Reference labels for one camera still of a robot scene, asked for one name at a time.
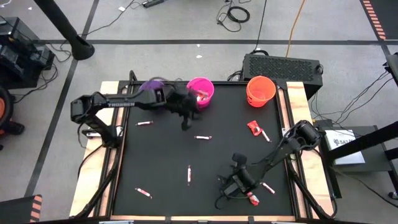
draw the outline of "wooden table frame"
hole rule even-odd
[[[131,91],[126,89],[123,84],[128,82],[103,82],[101,85],[100,92],[103,94],[116,94],[126,93]],[[287,82],[287,90],[278,89],[277,97],[282,110],[281,117],[283,119],[283,127],[289,129],[293,124],[298,121],[305,119],[311,121],[311,114],[308,107],[307,97],[302,82]],[[112,109],[107,108],[99,111],[97,116],[102,119],[106,124],[113,124],[116,126],[122,125],[122,121],[126,120],[128,109],[119,108]],[[92,150],[96,149],[101,144],[100,138],[89,139],[86,145],[86,151],[84,157],[86,157]],[[91,199],[93,194],[99,187],[100,182],[104,179],[105,175],[111,169],[114,156],[116,154],[115,149],[101,148],[96,154],[93,154],[90,159],[86,161],[84,166],[81,168],[80,177],[77,182],[75,196],[73,198],[72,207],[70,210],[70,216],[79,213],[87,202]],[[331,215],[333,213],[333,207],[329,195],[329,190],[326,182],[326,177],[323,169],[322,160],[320,157],[312,151],[303,151],[301,160],[292,161],[294,168],[299,175],[304,175],[305,183],[308,190],[314,196],[315,200],[322,206],[324,211]],[[200,216],[200,217],[165,217],[165,216],[133,216],[133,215],[112,215],[112,211],[109,209],[108,204],[113,201],[116,189],[116,183],[118,182],[119,172],[116,177],[116,181],[109,184],[95,209],[91,211],[90,216],[110,216],[111,220],[152,220],[152,221],[229,221],[229,222],[247,222],[252,218],[255,222],[264,221],[280,221],[289,222],[294,221],[296,218],[309,218],[308,215],[312,215],[313,218],[317,218],[315,212],[308,207],[308,204],[304,201],[303,195],[299,188],[295,185],[295,193],[297,196],[298,214],[296,216]]]

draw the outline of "wooden plank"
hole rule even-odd
[[[127,93],[127,90],[124,89],[124,90],[122,91],[122,93],[123,93],[123,94],[126,94],[126,93]],[[116,125],[117,125],[117,126],[122,125],[123,112],[124,112],[124,108],[119,108],[119,109],[118,109],[118,117],[116,118]],[[116,189],[117,189],[117,182],[118,182],[118,179],[119,179],[119,171],[120,171],[120,167],[121,167],[121,164],[122,164],[121,161],[122,161],[122,159],[123,159],[123,149],[124,149],[124,140],[125,140],[125,138],[126,138],[126,137],[123,136],[123,143],[122,143],[122,146],[121,146],[121,152],[120,152],[121,155],[120,155],[118,173],[117,173],[117,176],[116,176],[116,186],[115,186],[115,188],[114,188],[114,191],[116,191]],[[113,150],[111,151],[111,154],[109,155],[108,173],[109,173],[109,171],[112,169],[115,155],[116,155],[116,150],[113,149]],[[109,184],[109,185],[107,186],[107,188],[105,189],[104,194],[103,194],[103,196],[102,196],[102,199],[101,199],[101,206],[100,206],[100,208],[99,208],[99,215],[100,215],[100,216],[106,216],[106,208],[108,207],[108,198],[109,198],[109,196],[110,196],[110,193],[116,194],[115,192],[109,192],[109,191],[110,191],[110,188],[111,188],[111,184]]]
[[[101,93],[115,94],[118,92],[119,82],[103,82],[101,85]],[[114,109],[106,108],[100,110],[96,115],[105,124],[111,124]],[[102,144],[101,138],[93,138],[87,141],[84,158]],[[94,193],[99,187],[102,166],[105,157],[105,148],[102,147],[94,153],[83,165],[80,176],[76,185],[75,196],[73,197],[70,216],[78,214],[85,205],[90,201]]]
[[[300,120],[307,120],[312,123],[303,83],[287,82],[287,93],[289,95],[294,123]],[[301,159],[308,190],[327,214],[333,214],[333,206],[321,158],[314,152],[303,151]],[[313,210],[312,215],[314,218],[318,218]]]
[[[254,221],[256,222],[294,222],[295,218],[293,216],[253,216]],[[137,215],[112,215],[111,220],[157,220],[164,221],[165,217],[161,216],[137,216]],[[172,221],[188,221],[188,222],[197,222],[197,221],[224,221],[224,222],[246,222],[249,220],[248,216],[180,216],[180,217],[171,217]]]
[[[284,122],[284,127],[286,129],[290,129],[290,121],[289,121],[289,116],[286,108],[286,102],[285,102],[285,93],[282,89],[278,90],[279,94],[279,102],[280,102],[280,108],[282,110],[282,117],[283,117],[283,122]],[[295,169],[296,172],[299,172],[299,169],[297,167],[297,162],[292,161],[293,168]],[[307,213],[305,211],[305,203],[304,203],[304,196],[297,184],[294,184],[295,191],[296,191],[296,197],[297,197],[297,203],[298,203],[298,211],[300,212],[300,218],[306,218]]]

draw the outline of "white paper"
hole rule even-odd
[[[326,130],[326,139],[329,144],[329,150],[334,150],[350,141],[355,140],[355,136],[352,130]],[[336,165],[344,164],[363,164],[362,152],[355,152],[354,154],[338,158],[335,160]]]

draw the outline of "orange cable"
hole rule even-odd
[[[289,54],[290,43],[291,43],[291,41],[292,41],[292,36],[293,36],[293,30],[294,30],[294,27],[296,26],[297,20],[299,19],[299,15],[300,15],[300,13],[301,13],[301,10],[303,9],[304,3],[305,3],[305,0],[303,0],[303,1],[301,2],[300,9],[298,10],[296,19],[294,20],[294,23],[293,23],[292,30],[290,31],[289,43],[287,44],[287,51],[286,51],[286,56],[285,56],[285,57],[287,57],[287,55]]]

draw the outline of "black table surface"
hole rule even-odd
[[[211,105],[193,121],[188,131],[181,130],[182,118],[169,111],[142,111],[132,108],[127,121],[121,174],[114,201],[113,215],[214,216],[214,215],[293,215],[289,182],[284,163],[270,170],[265,188],[254,191],[260,200],[256,207],[247,199],[221,200],[221,210],[214,206],[220,193],[217,175],[228,175],[233,153],[256,162],[271,153],[281,139],[276,99],[262,108],[246,101],[245,85],[215,85]],[[256,120],[272,143],[261,135],[253,136],[247,123]],[[135,126],[142,121],[152,125]],[[209,141],[194,136],[212,136]],[[187,185],[191,165],[192,182]],[[261,167],[248,169],[259,177]],[[141,188],[153,199],[135,191]]]

